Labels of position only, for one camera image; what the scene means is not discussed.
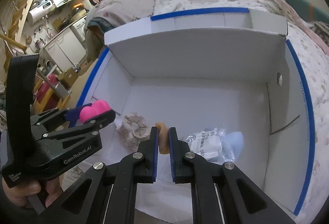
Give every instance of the round hole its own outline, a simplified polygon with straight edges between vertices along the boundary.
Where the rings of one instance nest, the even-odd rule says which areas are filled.
[[[279,72],[276,78],[276,83],[278,84],[278,86],[282,86],[282,74]]]

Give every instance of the silver bolt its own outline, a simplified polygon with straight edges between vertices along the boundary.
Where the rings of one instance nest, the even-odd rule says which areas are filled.
[[[192,152],[187,152],[185,154],[185,157],[188,158],[188,159],[193,159],[195,157],[195,153],[192,153]]]
[[[133,154],[133,158],[135,158],[135,159],[141,159],[142,157],[143,157],[142,153],[136,152]]]
[[[227,168],[229,170],[232,170],[235,167],[234,163],[231,163],[231,162],[226,162],[224,164],[224,166],[225,166],[225,168]]]
[[[99,169],[102,169],[103,166],[104,166],[104,164],[102,162],[96,162],[96,163],[94,163],[93,168],[96,170],[99,170]]]

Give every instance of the pink toy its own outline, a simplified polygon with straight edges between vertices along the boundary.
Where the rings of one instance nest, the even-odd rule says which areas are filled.
[[[80,112],[80,121],[85,122],[99,114],[111,110],[111,106],[105,100],[95,101],[91,106],[84,107]]]

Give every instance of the bedsheet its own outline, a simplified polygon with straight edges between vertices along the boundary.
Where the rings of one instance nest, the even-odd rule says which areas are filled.
[[[313,174],[300,214],[299,224],[309,224],[329,195],[329,48],[311,31],[284,0],[104,0],[88,13],[86,26],[93,18],[103,18],[114,28],[151,15],[173,11],[234,6],[248,7],[285,16],[290,39],[304,69],[315,115],[315,159]],[[86,42],[97,35],[86,31]],[[97,40],[103,45],[101,35]]]

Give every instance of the clear plastic packaging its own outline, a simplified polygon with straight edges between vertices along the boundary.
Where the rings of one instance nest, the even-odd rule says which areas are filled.
[[[188,136],[185,141],[192,152],[216,163],[235,162],[244,147],[241,132],[226,134],[224,128],[205,129]]]

